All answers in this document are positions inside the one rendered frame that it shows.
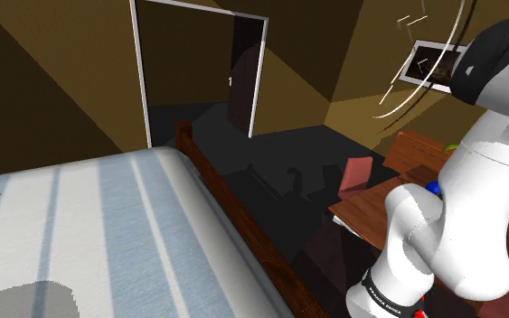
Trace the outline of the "white framed wall picture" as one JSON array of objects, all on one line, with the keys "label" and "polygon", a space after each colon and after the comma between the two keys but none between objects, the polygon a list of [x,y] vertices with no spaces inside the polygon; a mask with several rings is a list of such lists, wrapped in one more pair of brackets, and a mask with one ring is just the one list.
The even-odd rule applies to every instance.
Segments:
[{"label": "white framed wall picture", "polygon": [[415,41],[410,55],[398,75],[398,80],[419,85],[432,71],[424,86],[427,87],[433,80],[432,88],[434,90],[449,93],[453,65],[467,47],[461,45],[454,49],[455,45],[451,43],[446,51],[442,52],[445,46],[446,44],[442,42]]}]

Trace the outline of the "dark door with white frame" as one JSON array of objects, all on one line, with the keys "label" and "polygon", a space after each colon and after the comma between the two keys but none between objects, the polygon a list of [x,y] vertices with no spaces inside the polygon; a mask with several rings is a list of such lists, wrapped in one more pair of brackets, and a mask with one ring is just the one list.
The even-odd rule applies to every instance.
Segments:
[{"label": "dark door with white frame", "polygon": [[248,137],[253,136],[253,127],[259,98],[259,85],[264,60],[269,19],[255,14],[245,14],[231,10],[198,5],[180,0],[129,0],[132,28],[137,53],[137,67],[140,93],[144,112],[148,112],[152,88],[151,77],[146,74],[146,56],[143,53],[144,43],[144,8],[147,5],[161,4],[170,7],[182,7],[194,12],[223,14],[232,19],[232,46],[229,75],[228,104],[236,106],[238,112],[231,116],[232,123]]}]

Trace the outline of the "pink chair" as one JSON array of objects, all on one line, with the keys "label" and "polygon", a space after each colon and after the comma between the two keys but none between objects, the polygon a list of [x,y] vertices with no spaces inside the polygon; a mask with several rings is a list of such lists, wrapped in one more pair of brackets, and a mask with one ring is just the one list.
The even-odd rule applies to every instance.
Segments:
[{"label": "pink chair", "polygon": [[372,157],[352,157],[346,162],[338,197],[347,200],[366,190],[372,172]]}]

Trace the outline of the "wooden desk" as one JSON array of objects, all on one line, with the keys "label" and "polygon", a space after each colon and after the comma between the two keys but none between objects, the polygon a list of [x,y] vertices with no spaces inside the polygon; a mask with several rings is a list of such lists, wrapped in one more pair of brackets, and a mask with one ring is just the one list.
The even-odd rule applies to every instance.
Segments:
[{"label": "wooden desk", "polygon": [[435,175],[443,196],[423,187],[415,168],[332,211],[381,250],[363,281],[346,295],[374,318],[412,318],[435,281],[469,303],[509,289],[509,166],[495,161],[446,163]]}]

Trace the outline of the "wooden dresser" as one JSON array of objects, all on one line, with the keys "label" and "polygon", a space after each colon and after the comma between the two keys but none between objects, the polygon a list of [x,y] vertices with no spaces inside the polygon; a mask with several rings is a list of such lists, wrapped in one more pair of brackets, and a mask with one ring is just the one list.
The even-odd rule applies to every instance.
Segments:
[{"label": "wooden dresser", "polygon": [[453,150],[444,148],[445,145],[429,137],[410,130],[400,131],[382,165],[398,173],[420,165],[438,172],[453,154]]}]

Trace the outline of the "striped bed with wooden frame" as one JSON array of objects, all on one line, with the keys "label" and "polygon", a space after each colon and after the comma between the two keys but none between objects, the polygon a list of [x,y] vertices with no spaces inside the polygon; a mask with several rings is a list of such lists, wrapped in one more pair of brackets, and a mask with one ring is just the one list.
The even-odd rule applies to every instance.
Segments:
[{"label": "striped bed with wooden frame", "polygon": [[0,174],[0,318],[327,318],[192,139]]}]

